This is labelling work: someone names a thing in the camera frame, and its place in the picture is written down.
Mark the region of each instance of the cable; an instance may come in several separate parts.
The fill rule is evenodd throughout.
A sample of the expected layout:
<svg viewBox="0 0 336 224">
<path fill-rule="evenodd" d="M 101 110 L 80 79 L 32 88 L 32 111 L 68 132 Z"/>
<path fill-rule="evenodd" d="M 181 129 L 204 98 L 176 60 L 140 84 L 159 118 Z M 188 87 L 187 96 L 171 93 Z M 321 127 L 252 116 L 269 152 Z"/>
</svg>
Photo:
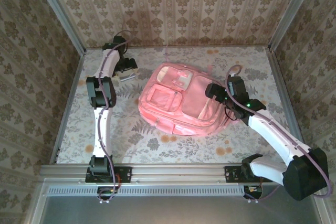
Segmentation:
<svg viewBox="0 0 336 224">
<path fill-rule="evenodd" d="M 260 195 L 260 197 L 262 197 L 262 195 L 263 195 L 263 193 L 264 193 L 264 189 L 263 189 L 263 179 L 262 178 L 260 178 L 260 187 L 261 187 L 261 195 Z"/>
<path fill-rule="evenodd" d="M 117 36 L 118 34 L 124 32 L 124 31 L 127 31 L 127 32 L 129 32 L 129 33 L 132 34 L 132 31 L 129 31 L 129 30 L 122 30 L 122 31 L 118 32 L 115 36 Z M 105 57 L 105 59 L 104 59 L 102 65 L 101 65 L 101 68 L 100 68 L 100 71 L 99 71 L 99 75 L 98 75 L 99 88 L 100 88 L 100 90 L 101 90 L 101 92 L 102 92 L 102 94 L 103 94 L 103 96 L 104 96 L 104 100 L 105 100 L 105 107 L 100 111 L 100 113 L 99 113 L 99 117 L 98 117 L 98 121 L 97 121 L 98 140 L 99 140 L 101 149 L 103 150 L 103 152 L 105 153 L 105 156 L 107 157 L 107 159 L 108 159 L 108 161 L 109 161 L 110 169 L 111 169 L 111 173 L 112 173 L 112 178 L 113 178 L 113 192 L 112 192 L 112 194 L 110 195 L 110 197 L 109 197 L 107 200 L 104 200 L 104 199 L 101 198 L 101 193 L 102 193 L 102 191 L 101 191 L 101 192 L 99 193 L 99 195 L 98 195 L 98 199 L 100 200 L 100 202 L 106 202 L 106 203 L 108 203 L 108 202 L 114 197 L 114 195 L 116 194 L 116 191 L 115 191 L 115 190 L 116 190 L 116 189 L 115 189 L 115 188 L 116 188 L 116 187 L 115 187 L 115 186 L 116 186 L 116 185 L 115 185 L 115 184 L 116 184 L 116 181 L 115 181 L 115 174 L 114 174 L 114 165 L 113 165 L 113 161 L 112 161 L 112 159 L 110 158 L 109 154 L 107 153 L 107 151 L 106 151 L 106 149 L 105 149 L 105 146 L 104 146 L 104 144 L 103 144 L 103 142 L 102 142 L 101 130 L 100 130 L 100 120 L 101 120 L 102 114 L 103 114 L 103 112 L 104 112 L 105 110 L 107 110 L 107 109 L 109 108 L 109 100 L 108 100 L 108 97 L 107 97 L 107 95 L 106 95 L 106 93 L 105 93 L 105 90 L 104 90 L 103 85 L 102 85 L 102 82 L 101 82 L 101 75 L 102 75 L 102 71 L 103 71 L 103 69 L 104 69 L 106 60 L 107 60 L 107 58 L 111 55 L 111 53 L 112 53 L 115 49 L 117 49 L 118 47 L 120 47 L 120 46 L 122 46 L 122 45 L 125 45 L 125 44 L 129 43 L 129 42 L 132 41 L 133 39 L 134 39 L 134 35 L 132 36 L 131 39 L 129 39 L 129 40 L 123 42 L 123 43 L 120 43 L 120 44 L 116 45 L 115 47 L 113 47 L 113 48 L 108 52 L 108 54 L 106 55 L 106 57 Z"/>
<path fill-rule="evenodd" d="M 234 65 L 232 67 L 230 67 L 230 69 L 228 70 L 226 77 L 225 77 L 225 88 L 227 91 L 228 96 L 231 98 L 231 100 L 236 103 L 239 107 L 243 108 L 244 110 L 257 115 L 259 117 L 261 117 L 262 119 L 264 119 L 268 124 L 273 125 L 279 132 L 281 132 L 298 150 L 300 150 L 308 159 L 309 161 L 315 166 L 315 168 L 320 172 L 320 174 L 322 175 L 322 177 L 324 178 L 325 182 L 327 183 L 327 187 L 328 187 L 328 192 L 325 195 L 317 195 L 314 194 L 315 197 L 317 198 L 327 198 L 332 194 L 332 187 L 331 187 L 331 183 L 330 180 L 328 179 L 327 175 L 325 174 L 325 172 L 322 170 L 322 168 L 315 162 L 315 160 L 313 160 L 313 158 L 299 145 L 297 145 L 297 143 L 286 133 L 284 132 L 277 124 L 275 124 L 273 121 L 270 121 L 269 118 L 267 118 L 266 116 L 253 111 L 251 109 L 249 109 L 248 107 L 240 104 L 230 93 L 230 90 L 228 88 L 228 77 L 230 75 L 230 72 L 232 71 L 233 68 L 238 67 L 239 71 L 238 73 L 236 73 L 235 75 L 239 74 L 242 70 L 241 65 Z"/>
<path fill-rule="evenodd" d="M 250 194 L 247 194 L 245 193 L 246 196 L 250 197 L 251 199 L 255 200 L 256 202 L 258 201 L 261 201 L 261 200 L 265 200 L 265 199 L 268 199 L 269 197 L 271 197 L 279 188 L 280 188 L 281 185 L 278 185 L 276 188 L 274 188 L 268 195 L 266 195 L 265 197 L 263 198 L 259 198 L 259 199 L 256 199 L 255 197 L 253 197 L 252 195 Z"/>
<path fill-rule="evenodd" d="M 231 121 L 236 121 L 236 120 L 237 120 L 237 118 L 232 119 L 232 118 L 227 114 L 227 107 L 226 107 L 226 106 L 224 107 L 224 112 L 225 112 L 225 115 L 226 115 Z"/>
<path fill-rule="evenodd" d="M 118 187 L 120 188 L 121 186 L 121 179 L 119 173 L 116 174 L 116 177 L 118 178 Z"/>
</svg>

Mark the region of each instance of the ventilated metal strip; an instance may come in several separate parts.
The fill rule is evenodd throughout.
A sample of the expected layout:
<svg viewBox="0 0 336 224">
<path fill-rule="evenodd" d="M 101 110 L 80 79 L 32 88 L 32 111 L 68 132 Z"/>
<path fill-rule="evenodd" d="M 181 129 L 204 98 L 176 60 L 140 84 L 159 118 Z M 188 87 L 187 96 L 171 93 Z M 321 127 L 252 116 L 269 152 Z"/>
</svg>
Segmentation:
<svg viewBox="0 0 336 224">
<path fill-rule="evenodd" d="M 47 196 L 96 196 L 98 186 L 50 186 Z M 241 196 L 243 186 L 122 186 L 118 196 Z"/>
</svg>

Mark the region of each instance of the metal frame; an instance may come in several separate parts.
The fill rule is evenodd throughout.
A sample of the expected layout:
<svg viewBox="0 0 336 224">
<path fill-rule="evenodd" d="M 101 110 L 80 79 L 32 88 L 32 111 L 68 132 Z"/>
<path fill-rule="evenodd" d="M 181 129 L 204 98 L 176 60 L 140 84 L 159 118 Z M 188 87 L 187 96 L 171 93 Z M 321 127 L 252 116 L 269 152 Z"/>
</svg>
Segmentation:
<svg viewBox="0 0 336 224">
<path fill-rule="evenodd" d="M 122 184 L 125 190 L 124 196 L 139 196 L 141 195 L 139 189 L 143 188 L 161 190 L 151 192 L 152 196 L 242 196 L 244 194 L 243 185 L 258 183 L 226 183 L 224 166 L 233 165 L 240 164 L 116 164 L 116 166 L 132 166 L 131 183 Z M 87 167 L 87 164 L 43 165 L 24 224 L 40 223 L 47 197 L 55 196 L 55 194 L 58 196 L 64 196 L 65 193 L 74 194 L 73 190 L 78 188 L 80 190 L 90 189 L 84 193 L 79 191 L 78 195 L 92 195 L 92 189 L 99 185 L 113 186 L 113 184 L 85 183 Z"/>
<path fill-rule="evenodd" d="M 273 51 L 267 52 L 267 57 L 269 64 L 271 66 L 271 70 L 273 73 L 273 77 L 275 80 L 275 84 L 278 89 L 278 93 L 280 96 L 280 101 L 282 103 L 282 106 L 284 108 L 285 116 L 287 119 L 288 127 L 290 133 L 296 137 L 298 140 L 304 143 L 304 140 L 301 135 L 299 124 L 296 120 L 295 113 L 293 110 L 293 107 L 290 103 L 289 95 L 286 89 L 285 81 L 283 80 L 280 67 L 277 61 L 277 58 L 275 56 L 275 53 Z"/>
<path fill-rule="evenodd" d="M 70 114 L 70 111 L 71 111 L 72 102 L 74 101 L 74 98 L 75 98 L 76 88 L 77 88 L 77 85 L 78 85 L 80 73 L 81 73 L 82 68 L 83 68 L 84 59 L 85 59 L 85 55 L 81 55 L 80 58 L 79 58 L 79 61 L 78 61 L 77 70 L 76 70 L 76 73 L 75 73 L 75 76 L 74 76 L 74 80 L 72 81 L 68 101 L 67 101 L 67 104 L 65 106 L 62 121 L 61 121 L 61 124 L 59 126 L 59 130 L 58 130 L 58 133 L 57 133 L 57 136 L 56 136 L 54 149 L 52 150 L 53 153 L 51 154 L 51 158 L 50 158 L 50 161 L 49 161 L 50 164 L 55 164 L 56 163 L 57 155 L 58 155 L 58 152 L 61 148 L 61 144 L 62 144 L 62 140 L 63 140 L 63 137 L 64 137 L 65 129 L 66 129 L 66 126 L 67 126 L 67 123 L 68 123 L 69 114 Z"/>
<path fill-rule="evenodd" d="M 303 1 L 304 0 L 290 1 L 269 43 L 269 46 L 272 50 L 275 51 L 277 49 L 278 45 L 280 44 L 283 36 L 285 35 L 290 23 L 294 19 Z"/>
<path fill-rule="evenodd" d="M 79 55 L 84 55 L 85 49 L 82 43 L 80 42 L 79 37 L 75 33 L 74 28 L 71 25 L 71 22 L 68 20 L 67 15 L 65 14 L 64 10 L 62 9 L 62 6 L 59 4 L 58 0 L 47 0 L 49 5 L 54 10 L 57 18 L 61 22 L 64 30 L 67 32 L 69 38 L 71 39 L 74 47 L 78 51 Z"/>
<path fill-rule="evenodd" d="M 304 143 L 300 127 L 298 121 L 296 120 L 295 113 L 289 99 L 285 81 L 283 80 L 276 55 L 274 51 L 271 50 L 267 52 L 267 57 L 278 89 L 280 100 L 285 111 L 289 131 L 294 137 L 296 137 L 298 140 Z M 330 206 L 328 200 L 314 197 L 314 201 L 320 214 L 322 223 L 323 224 L 336 223 L 336 220 L 334 219 L 332 214 L 332 207 Z"/>
<path fill-rule="evenodd" d="M 287 122 L 290 127 L 290 132 L 302 140 L 298 124 L 295 119 L 293 109 L 288 97 L 285 83 L 283 81 L 279 66 L 277 64 L 273 52 L 268 52 L 268 59 L 272 69 L 272 73 L 279 91 L 280 99 L 285 110 Z M 71 104 L 75 95 L 75 90 L 78 78 L 82 69 L 84 57 L 81 58 L 80 64 L 76 72 L 75 80 L 71 87 L 70 96 L 67 103 L 67 110 L 71 108 Z M 68 111 L 65 113 L 62 120 L 62 125 L 58 135 L 57 145 L 61 143 L 61 136 L 64 134 Z M 239 165 L 237 163 L 229 164 L 116 164 L 116 166 L 132 166 L 132 179 L 130 184 L 122 184 L 123 188 L 233 188 L 239 190 L 242 185 L 255 185 L 255 183 L 226 183 L 224 175 L 224 166 Z M 86 184 L 85 175 L 88 164 L 55 164 L 43 165 L 40 171 L 38 186 L 31 201 L 26 221 L 26 224 L 39 224 L 46 198 L 51 196 L 50 188 L 94 188 L 99 184 Z M 326 200 L 315 199 L 322 223 L 332 223 L 331 207 Z"/>
</svg>

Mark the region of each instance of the fabric surface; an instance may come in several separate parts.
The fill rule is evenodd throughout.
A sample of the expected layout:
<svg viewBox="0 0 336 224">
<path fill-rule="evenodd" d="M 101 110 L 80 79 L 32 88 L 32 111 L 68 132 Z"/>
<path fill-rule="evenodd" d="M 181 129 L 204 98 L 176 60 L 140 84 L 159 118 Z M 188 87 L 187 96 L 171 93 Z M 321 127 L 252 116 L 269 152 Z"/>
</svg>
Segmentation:
<svg viewBox="0 0 336 224">
<path fill-rule="evenodd" d="M 290 0 L 59 0 L 85 47 L 268 44 Z"/>
<path fill-rule="evenodd" d="M 264 47 L 167 48 L 171 63 L 185 63 L 206 71 L 224 82 L 228 68 L 243 65 L 251 98 L 262 101 L 282 125 L 287 125 Z M 111 141 L 115 163 L 227 163 L 261 153 L 280 158 L 274 149 L 243 122 L 230 125 L 207 137 L 174 136 L 146 123 L 139 114 L 138 98 L 153 71 L 165 62 L 164 48 L 129 49 L 125 57 L 138 64 L 136 79 L 113 81 L 117 104 L 111 118 Z M 102 58 L 101 50 L 88 50 L 65 130 L 57 163 L 88 163 L 95 139 L 95 118 L 87 94 L 86 77 L 94 74 Z"/>
<path fill-rule="evenodd" d="M 78 60 L 46 0 L 0 0 L 0 223 L 24 219 Z"/>
<path fill-rule="evenodd" d="M 276 55 L 303 138 L 325 151 L 335 184 L 336 0 L 304 0 Z"/>
<path fill-rule="evenodd" d="M 214 134 L 229 124 L 229 118 L 223 104 L 205 96 L 211 83 L 220 84 L 195 67 L 164 63 L 154 71 L 141 92 L 140 115 L 165 133 L 181 136 Z"/>
</svg>

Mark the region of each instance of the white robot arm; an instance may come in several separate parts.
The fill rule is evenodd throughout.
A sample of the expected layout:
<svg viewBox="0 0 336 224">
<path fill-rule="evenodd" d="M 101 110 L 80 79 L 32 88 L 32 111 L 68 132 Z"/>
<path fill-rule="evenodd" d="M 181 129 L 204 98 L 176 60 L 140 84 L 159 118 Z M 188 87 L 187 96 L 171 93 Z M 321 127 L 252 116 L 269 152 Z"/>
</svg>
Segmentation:
<svg viewBox="0 0 336 224">
<path fill-rule="evenodd" d="M 97 79 L 100 73 L 100 69 L 102 67 L 103 61 L 105 60 L 109 50 L 103 51 L 103 60 L 99 66 L 99 70 L 94 74 L 95 78 Z M 119 52 L 117 50 L 114 50 L 111 55 L 108 56 L 101 78 L 104 77 L 110 78 L 113 75 L 114 69 L 119 61 Z M 93 155 L 96 157 L 104 157 L 105 153 L 102 150 L 100 143 L 99 143 L 99 134 L 98 134 L 98 127 L 100 127 L 101 137 L 102 137 L 102 143 L 105 146 L 106 152 L 111 155 L 112 154 L 112 147 L 111 147 L 111 141 L 110 141 L 110 125 L 111 125 L 111 115 L 112 115 L 112 107 L 108 108 L 107 110 L 104 110 L 102 112 L 102 116 L 100 119 L 100 125 L 98 125 L 98 118 L 99 113 L 101 113 L 102 107 L 97 107 L 94 109 L 95 113 L 95 121 L 96 121 L 96 133 L 95 133 L 95 148 L 93 149 Z"/>
<path fill-rule="evenodd" d="M 209 84 L 205 95 L 224 103 L 237 119 L 264 137 L 283 160 L 283 163 L 274 162 L 260 154 L 244 158 L 241 171 L 246 180 L 268 178 L 283 185 L 296 200 L 302 200 L 325 186 L 328 186 L 329 194 L 331 187 L 324 151 L 320 148 L 312 150 L 296 139 L 270 115 L 259 100 L 250 99 L 241 77 L 228 76 L 227 86 L 230 93 L 222 86 Z"/>
</svg>

